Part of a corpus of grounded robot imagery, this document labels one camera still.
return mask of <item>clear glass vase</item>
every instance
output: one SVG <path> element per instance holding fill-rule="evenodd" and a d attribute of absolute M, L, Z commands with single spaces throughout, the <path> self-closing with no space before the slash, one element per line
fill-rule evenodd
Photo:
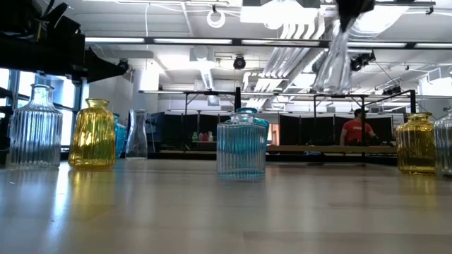
<path fill-rule="evenodd" d="M 320 67 L 313 89 L 328 94 L 347 94 L 350 83 L 350 57 L 348 56 L 348 37 L 350 22 L 346 30 L 339 30 L 330 46 L 328 56 Z"/>
<path fill-rule="evenodd" d="M 130 131 L 127 138 L 126 158 L 127 159 L 147 159 L 148 139 L 146 138 L 146 110 L 130 110 Z"/>
<path fill-rule="evenodd" d="M 77 114 L 69 165 L 74 168 L 108 168 L 116 162 L 114 117 L 105 99 L 86 99 L 87 109 Z"/>
<path fill-rule="evenodd" d="M 114 114 L 114 138 L 116 140 L 116 158 L 121 157 L 126 142 L 127 128 L 119 123 L 119 114 Z"/>
<path fill-rule="evenodd" d="M 407 174 L 434 174 L 434 128 L 432 113 L 408 114 L 408 122 L 397 127 L 397 162 Z"/>
<path fill-rule="evenodd" d="M 435 172 L 440 176 L 452 176 L 452 109 L 445 108 L 447 115 L 434 124 L 436 161 Z"/>
<path fill-rule="evenodd" d="M 32 85 L 31 98 L 14 110 L 11 124 L 11 163 L 20 168 L 58 168 L 63 114 L 52 102 L 53 87 Z"/>
<path fill-rule="evenodd" d="M 254 179 L 265 176 L 266 127 L 254 123 L 254 113 L 237 112 L 217 125 L 218 176 Z"/>

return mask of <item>black machine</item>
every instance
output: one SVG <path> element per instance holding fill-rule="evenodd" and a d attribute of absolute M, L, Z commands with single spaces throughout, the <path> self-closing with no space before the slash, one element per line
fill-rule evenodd
<path fill-rule="evenodd" d="M 0 67 L 62 75 L 80 85 L 123 75 L 126 70 L 85 49 L 80 24 L 66 16 L 65 3 L 42 12 L 35 0 L 0 3 Z"/>

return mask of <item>ceiling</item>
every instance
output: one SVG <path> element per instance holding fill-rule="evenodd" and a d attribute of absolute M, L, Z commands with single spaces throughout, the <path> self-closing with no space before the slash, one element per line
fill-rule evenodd
<path fill-rule="evenodd" d="M 48 0 L 40 0 L 46 6 Z M 87 36 L 146 36 L 146 4 L 118 4 L 113 1 L 65 0 L 71 7 L 66 12 L 69 18 L 82 25 Z M 218 7 L 239 15 L 242 1 L 229 1 L 229 7 Z M 187 5 L 185 18 L 181 5 L 149 6 L 147 11 L 148 36 L 151 37 L 244 37 L 277 38 L 282 29 L 270 30 L 263 24 L 240 23 L 240 18 L 226 15 L 226 22 L 221 28 L 212 28 L 206 22 L 209 6 Z M 430 16 L 423 14 L 427 7 L 412 7 L 402 15 L 389 29 L 382 32 L 378 40 L 429 40 L 452 42 L 452 1 L 436 0 L 435 12 Z M 103 45 L 94 47 L 100 57 L 118 61 L 115 56 L 128 52 L 141 52 L 134 59 L 129 59 L 134 68 L 146 65 L 146 53 L 152 52 L 165 70 L 160 75 L 164 87 L 177 89 L 193 84 L 201 79 L 196 69 L 187 66 L 190 46 L 141 46 L 141 45 Z M 269 47 L 214 47 L 215 58 L 219 60 L 218 68 L 212 70 L 213 79 L 242 81 L 246 71 L 262 71 L 270 59 L 273 48 Z M 237 54 L 246 59 L 246 69 L 235 71 L 232 63 Z M 353 73 L 352 84 L 355 92 L 371 92 L 375 86 L 392 82 L 400 78 L 403 88 L 416 88 L 417 78 L 438 65 L 452 62 L 452 51 L 422 50 L 375 50 L 376 63 L 371 63 L 358 73 Z"/>

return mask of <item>table surface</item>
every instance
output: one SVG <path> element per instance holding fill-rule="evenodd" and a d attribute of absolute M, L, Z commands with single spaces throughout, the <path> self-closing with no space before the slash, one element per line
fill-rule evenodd
<path fill-rule="evenodd" d="M 450 253 L 452 183 L 393 167 L 215 162 L 0 171 L 0 253 Z"/>

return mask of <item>camera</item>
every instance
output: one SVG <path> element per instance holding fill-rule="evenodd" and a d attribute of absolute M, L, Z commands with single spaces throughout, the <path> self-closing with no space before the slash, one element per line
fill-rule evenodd
<path fill-rule="evenodd" d="M 236 56 L 234 60 L 234 69 L 242 70 L 246 66 L 246 61 L 243 56 Z"/>

